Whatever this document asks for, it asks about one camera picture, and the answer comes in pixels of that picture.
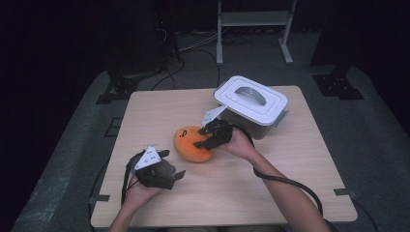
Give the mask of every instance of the wooden table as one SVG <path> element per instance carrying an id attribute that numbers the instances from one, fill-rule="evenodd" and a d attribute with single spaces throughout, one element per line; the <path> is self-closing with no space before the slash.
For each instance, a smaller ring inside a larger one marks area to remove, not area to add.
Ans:
<path id="1" fill-rule="evenodd" d="M 288 178 L 310 187 L 321 199 L 329 221 L 353 221 L 357 212 L 344 189 L 337 168 L 297 86 L 278 86 L 288 98 L 289 114 L 261 140 L 256 149 Z M 286 220 L 262 181 L 243 159 L 215 152 L 204 163 L 182 159 L 173 146 L 174 133 L 185 126 L 200 126 L 206 110 L 218 103 L 214 89 L 135 92 L 107 167 L 96 204 L 95 227 L 109 227 L 120 209 L 121 187 L 129 159 L 148 146 L 170 150 L 166 158 L 177 172 L 187 170 L 173 190 L 165 189 L 143 206 L 131 226 L 173 227 L 201 225 L 279 224 Z"/>

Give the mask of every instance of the person's right arm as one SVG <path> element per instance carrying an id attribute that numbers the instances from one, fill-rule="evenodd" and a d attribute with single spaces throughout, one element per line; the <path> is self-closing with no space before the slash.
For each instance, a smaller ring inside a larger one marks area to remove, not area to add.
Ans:
<path id="1" fill-rule="evenodd" d="M 228 153 L 247 160 L 258 172 L 270 176 L 285 176 L 280 173 L 249 143 L 240 131 L 232 132 L 229 143 L 220 146 Z M 263 180 L 278 208 L 295 231 L 331 231 L 326 221 L 308 196 L 298 187 L 282 182 Z"/>

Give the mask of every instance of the person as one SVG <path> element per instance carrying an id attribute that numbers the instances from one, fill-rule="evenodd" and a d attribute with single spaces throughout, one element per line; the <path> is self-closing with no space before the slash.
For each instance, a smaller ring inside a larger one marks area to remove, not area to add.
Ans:
<path id="1" fill-rule="evenodd" d="M 222 149 L 235 157 L 246 160 L 260 173 L 285 178 L 280 171 L 256 151 L 240 130 L 234 129 L 230 142 L 220 145 L 217 149 Z M 262 181 L 294 231 L 331 231 L 316 206 L 301 189 L 286 183 L 264 179 Z M 125 202 L 109 228 L 110 232 L 127 231 L 132 216 L 138 208 L 161 192 L 159 188 L 145 188 L 136 183 L 135 176 L 130 180 L 130 184 L 134 185 L 128 190 Z"/>

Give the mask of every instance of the orange plush toy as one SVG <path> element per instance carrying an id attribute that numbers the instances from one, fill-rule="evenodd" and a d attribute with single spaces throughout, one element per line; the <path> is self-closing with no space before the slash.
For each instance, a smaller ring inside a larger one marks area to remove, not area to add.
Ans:
<path id="1" fill-rule="evenodd" d="M 176 131 L 174 135 L 174 147 L 177 153 L 185 160 L 203 162 L 212 157 L 212 151 L 205 148 L 198 149 L 193 143 L 204 141 L 211 134 L 202 135 L 198 131 L 200 127 L 184 127 Z"/>

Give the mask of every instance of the container lid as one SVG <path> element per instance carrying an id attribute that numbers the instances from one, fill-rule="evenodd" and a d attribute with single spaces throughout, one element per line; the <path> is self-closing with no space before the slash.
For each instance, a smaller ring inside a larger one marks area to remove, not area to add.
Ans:
<path id="1" fill-rule="evenodd" d="M 243 76 L 235 75 L 214 93 L 220 104 L 261 126 L 270 126 L 287 105 L 278 91 Z"/>

